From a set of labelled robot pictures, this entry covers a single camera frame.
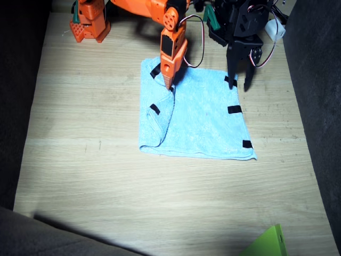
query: white connector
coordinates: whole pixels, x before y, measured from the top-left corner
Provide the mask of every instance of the white connector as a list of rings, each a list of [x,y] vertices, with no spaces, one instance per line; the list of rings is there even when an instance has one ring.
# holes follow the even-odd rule
[[[275,41],[276,31],[277,31],[277,25],[276,20],[270,20],[265,25],[265,31],[268,34],[268,36],[271,38],[271,40]],[[286,29],[283,27],[283,25],[278,21],[278,33],[277,33],[277,41],[284,37],[284,34],[286,33]]]

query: wood grain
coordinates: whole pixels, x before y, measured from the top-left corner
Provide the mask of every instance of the wood grain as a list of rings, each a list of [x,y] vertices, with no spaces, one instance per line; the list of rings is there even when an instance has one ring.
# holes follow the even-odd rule
[[[157,256],[238,255],[276,223],[289,255],[338,255],[282,41],[247,93],[239,73],[258,160],[166,157],[138,148],[140,64],[159,55],[161,27],[120,20],[102,44],[77,44],[70,18],[48,22],[15,211]],[[200,33],[188,22],[194,63]],[[225,54],[206,34],[201,67],[226,70]]]

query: green clip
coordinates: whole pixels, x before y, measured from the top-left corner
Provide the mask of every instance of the green clip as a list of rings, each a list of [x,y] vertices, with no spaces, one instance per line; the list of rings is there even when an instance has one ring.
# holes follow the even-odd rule
[[[217,18],[214,14],[214,10],[212,5],[206,5],[205,7],[205,12],[204,12],[204,21],[207,21],[207,19],[209,20],[209,24],[211,25],[211,27],[213,28],[214,31],[220,29],[220,25],[217,21]]]
[[[75,12],[74,12],[74,17],[72,18],[72,22],[74,24],[80,24],[80,20],[79,20],[79,17],[78,17],[78,0],[76,0]]]
[[[239,256],[287,256],[286,244],[280,224],[272,226],[247,247]]]

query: orange 3d-printed part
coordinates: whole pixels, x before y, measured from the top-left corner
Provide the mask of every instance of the orange 3d-printed part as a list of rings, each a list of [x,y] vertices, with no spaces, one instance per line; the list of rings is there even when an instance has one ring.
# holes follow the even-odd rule
[[[105,21],[103,14],[104,0],[77,0],[79,23],[70,21],[70,29],[77,42],[84,38],[95,38],[102,43],[110,31],[110,22]]]

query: light blue towel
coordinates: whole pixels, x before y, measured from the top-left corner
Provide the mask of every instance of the light blue towel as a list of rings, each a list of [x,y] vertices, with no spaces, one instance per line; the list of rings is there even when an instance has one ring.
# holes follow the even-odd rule
[[[181,68],[169,91],[159,64],[160,58],[141,63],[139,146],[142,152],[219,159],[257,158],[239,106],[237,87],[229,89],[226,72]]]

